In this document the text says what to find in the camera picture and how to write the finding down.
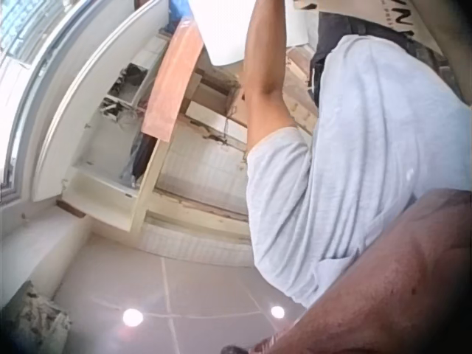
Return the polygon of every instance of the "wooden board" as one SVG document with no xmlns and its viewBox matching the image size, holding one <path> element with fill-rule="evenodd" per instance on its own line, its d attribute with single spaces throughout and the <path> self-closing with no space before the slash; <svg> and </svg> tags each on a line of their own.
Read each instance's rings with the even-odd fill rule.
<svg viewBox="0 0 472 354">
<path fill-rule="evenodd" d="M 142 132 L 170 141 L 198 57 L 203 48 L 197 24 L 183 18 L 172 37 L 147 105 Z"/>
</svg>

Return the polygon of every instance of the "white board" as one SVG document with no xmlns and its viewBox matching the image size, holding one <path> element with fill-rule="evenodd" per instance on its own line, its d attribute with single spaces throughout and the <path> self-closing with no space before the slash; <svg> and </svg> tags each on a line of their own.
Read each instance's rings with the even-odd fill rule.
<svg viewBox="0 0 472 354">
<path fill-rule="evenodd" d="M 189 0 L 190 8 L 215 66 L 244 59 L 244 47 L 256 0 Z M 287 46 L 308 42 L 305 12 L 294 9 L 293 0 L 285 0 Z"/>
<path fill-rule="evenodd" d="M 168 9 L 168 0 L 148 2 L 121 23 L 80 70 L 65 93 L 41 148 L 33 181 L 34 201 L 61 194 L 63 179 L 87 122 L 120 70 L 167 24 Z"/>
</svg>

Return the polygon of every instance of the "ceiling light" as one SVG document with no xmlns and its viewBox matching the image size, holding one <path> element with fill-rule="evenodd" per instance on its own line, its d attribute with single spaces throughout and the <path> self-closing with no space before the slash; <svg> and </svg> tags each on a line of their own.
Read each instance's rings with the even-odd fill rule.
<svg viewBox="0 0 472 354">
<path fill-rule="evenodd" d="M 271 313 L 272 313 L 272 316 L 275 317 L 276 319 L 283 319 L 285 316 L 285 311 L 280 306 L 274 306 L 271 309 Z"/>
<path fill-rule="evenodd" d="M 123 322 L 128 327 L 139 326 L 142 320 L 142 313 L 134 308 L 129 308 L 123 313 Z"/>
</svg>

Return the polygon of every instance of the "tile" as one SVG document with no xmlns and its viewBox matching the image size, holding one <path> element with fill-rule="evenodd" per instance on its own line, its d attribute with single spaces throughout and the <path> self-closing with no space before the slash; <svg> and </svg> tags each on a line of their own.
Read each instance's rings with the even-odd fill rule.
<svg viewBox="0 0 472 354">
<path fill-rule="evenodd" d="M 303 306 L 293 302 L 266 282 L 256 268 L 238 268 L 237 272 L 243 286 L 277 330 L 291 326 L 305 312 Z M 275 319 L 271 315 L 274 306 L 281 306 L 285 310 L 283 319 Z"/>
<path fill-rule="evenodd" d="M 68 354 L 173 354 L 168 319 L 146 316 L 137 327 L 122 322 L 123 309 L 84 299 L 68 309 L 72 326 L 64 349 Z"/>
<path fill-rule="evenodd" d="M 161 259 L 92 235 L 71 264 L 55 301 L 69 308 L 84 299 L 167 313 Z"/>
<path fill-rule="evenodd" d="M 226 345 L 253 347 L 274 334 L 262 314 L 219 319 L 176 319 L 181 354 L 219 354 Z"/>
<path fill-rule="evenodd" d="M 235 268 L 165 260 L 173 313 L 220 316 L 257 311 Z"/>
</svg>

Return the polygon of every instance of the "cabinet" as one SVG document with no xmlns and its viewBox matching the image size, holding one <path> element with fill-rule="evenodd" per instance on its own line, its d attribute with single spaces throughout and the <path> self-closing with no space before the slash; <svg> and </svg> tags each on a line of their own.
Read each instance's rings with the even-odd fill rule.
<svg viewBox="0 0 472 354">
<path fill-rule="evenodd" d="M 90 216 L 129 231 L 139 188 L 125 177 L 167 39 L 168 0 L 127 18 L 89 58 L 65 93 L 41 148 L 32 197 L 63 194 Z"/>
</svg>

